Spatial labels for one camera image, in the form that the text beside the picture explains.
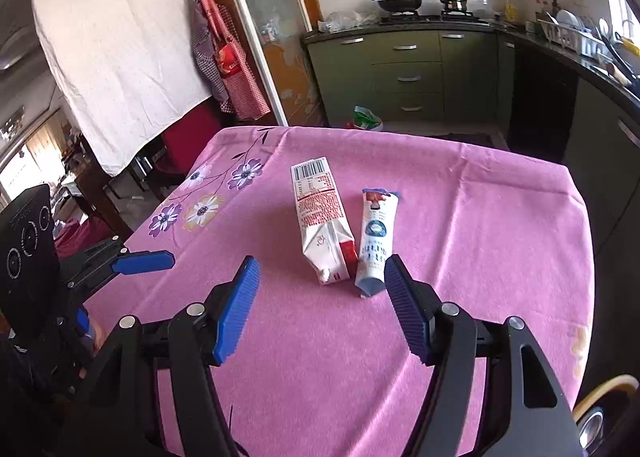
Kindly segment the person's left hand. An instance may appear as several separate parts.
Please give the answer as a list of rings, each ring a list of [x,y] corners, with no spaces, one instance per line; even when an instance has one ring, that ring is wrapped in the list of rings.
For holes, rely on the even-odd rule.
[[[105,339],[106,334],[101,325],[95,321],[89,321],[89,328],[85,333],[85,341],[88,344],[88,347],[90,347],[93,355],[99,353],[103,347]]]

